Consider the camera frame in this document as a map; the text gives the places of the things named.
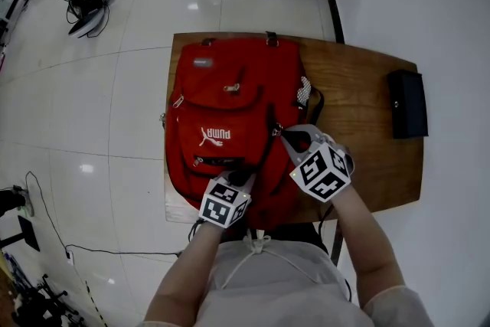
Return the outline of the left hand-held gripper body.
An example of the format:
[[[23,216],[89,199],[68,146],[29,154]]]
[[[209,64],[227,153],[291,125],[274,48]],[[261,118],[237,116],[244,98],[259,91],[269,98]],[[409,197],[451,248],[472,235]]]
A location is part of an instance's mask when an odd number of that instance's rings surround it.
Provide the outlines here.
[[[212,178],[206,187],[198,217],[224,229],[235,224],[246,213],[251,202],[252,186],[218,183]]]

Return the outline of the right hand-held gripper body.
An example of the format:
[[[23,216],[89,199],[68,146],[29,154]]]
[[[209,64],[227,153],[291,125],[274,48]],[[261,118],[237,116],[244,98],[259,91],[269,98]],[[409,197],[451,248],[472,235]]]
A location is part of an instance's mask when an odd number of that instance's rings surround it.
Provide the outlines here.
[[[310,154],[290,172],[299,189],[327,202],[351,184],[354,163],[348,152],[326,135],[323,143],[312,142]]]

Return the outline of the red backpack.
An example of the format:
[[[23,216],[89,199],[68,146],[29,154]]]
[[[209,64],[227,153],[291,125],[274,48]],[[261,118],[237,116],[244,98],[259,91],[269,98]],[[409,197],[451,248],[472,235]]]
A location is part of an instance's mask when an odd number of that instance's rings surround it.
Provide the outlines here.
[[[256,180],[247,223],[272,230],[292,223],[299,189],[281,133],[315,122],[312,87],[298,41],[264,37],[206,38],[186,44],[165,114],[170,181],[193,208],[223,171],[251,170]]]

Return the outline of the person's right forearm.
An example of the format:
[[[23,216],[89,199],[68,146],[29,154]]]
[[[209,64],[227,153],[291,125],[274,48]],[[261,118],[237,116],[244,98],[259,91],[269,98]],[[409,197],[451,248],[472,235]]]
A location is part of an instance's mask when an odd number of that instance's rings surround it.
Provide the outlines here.
[[[354,187],[333,197],[338,224],[356,274],[360,306],[379,293],[405,284],[387,235]]]

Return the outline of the person's left forearm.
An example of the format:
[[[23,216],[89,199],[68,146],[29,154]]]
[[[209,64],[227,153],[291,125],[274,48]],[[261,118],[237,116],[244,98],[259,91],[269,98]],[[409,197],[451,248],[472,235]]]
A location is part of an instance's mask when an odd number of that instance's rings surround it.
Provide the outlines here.
[[[223,229],[202,224],[165,274],[145,315],[147,322],[192,327],[214,264]]]

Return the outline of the person's leg in black trousers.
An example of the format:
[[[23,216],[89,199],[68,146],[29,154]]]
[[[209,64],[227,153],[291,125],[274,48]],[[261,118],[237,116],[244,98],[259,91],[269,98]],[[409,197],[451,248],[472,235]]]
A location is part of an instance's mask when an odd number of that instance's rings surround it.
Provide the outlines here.
[[[313,223],[283,224],[270,231],[265,231],[273,240],[297,241],[312,244],[328,253],[321,235],[315,230]]]

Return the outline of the black table leg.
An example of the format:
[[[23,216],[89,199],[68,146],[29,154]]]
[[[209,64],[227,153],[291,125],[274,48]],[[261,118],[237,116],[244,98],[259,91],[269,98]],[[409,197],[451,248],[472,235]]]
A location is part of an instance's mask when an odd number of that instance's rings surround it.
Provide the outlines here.
[[[332,243],[332,251],[331,251],[331,260],[335,266],[338,265],[343,241],[344,241],[344,237],[341,230],[340,221],[337,221],[337,224],[335,226],[335,236]]]

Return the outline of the person's light grey shirt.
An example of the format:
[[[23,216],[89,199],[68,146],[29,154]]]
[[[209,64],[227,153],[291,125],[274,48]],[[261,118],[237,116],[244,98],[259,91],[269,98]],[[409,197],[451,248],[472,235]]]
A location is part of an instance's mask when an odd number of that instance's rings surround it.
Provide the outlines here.
[[[416,292],[385,289],[364,307],[319,247],[296,241],[221,244],[193,327],[434,327]]]

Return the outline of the black rectangular case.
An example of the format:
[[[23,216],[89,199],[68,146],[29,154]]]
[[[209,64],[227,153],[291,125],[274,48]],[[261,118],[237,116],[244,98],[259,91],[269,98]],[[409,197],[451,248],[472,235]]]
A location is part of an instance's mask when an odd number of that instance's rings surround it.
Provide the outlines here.
[[[426,99],[422,75],[395,70],[387,75],[392,110],[393,137],[413,139],[428,136]]]

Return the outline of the black flat floor stand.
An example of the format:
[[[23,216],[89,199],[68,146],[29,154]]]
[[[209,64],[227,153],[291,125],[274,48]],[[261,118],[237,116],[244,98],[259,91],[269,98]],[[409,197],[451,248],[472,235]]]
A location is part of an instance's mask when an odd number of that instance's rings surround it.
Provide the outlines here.
[[[0,238],[0,250],[23,240],[30,248],[40,252],[41,249],[38,245],[32,223],[22,216],[18,216],[18,223],[20,225],[21,232],[13,236],[6,237],[5,239]]]

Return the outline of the black tripod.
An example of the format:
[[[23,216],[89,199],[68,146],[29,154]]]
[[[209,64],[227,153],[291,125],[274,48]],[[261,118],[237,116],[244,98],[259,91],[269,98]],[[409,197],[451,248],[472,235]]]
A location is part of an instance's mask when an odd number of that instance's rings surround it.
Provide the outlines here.
[[[66,291],[55,294],[47,283],[47,275],[36,286],[17,285],[12,320],[17,327],[88,327],[85,318],[62,298]]]

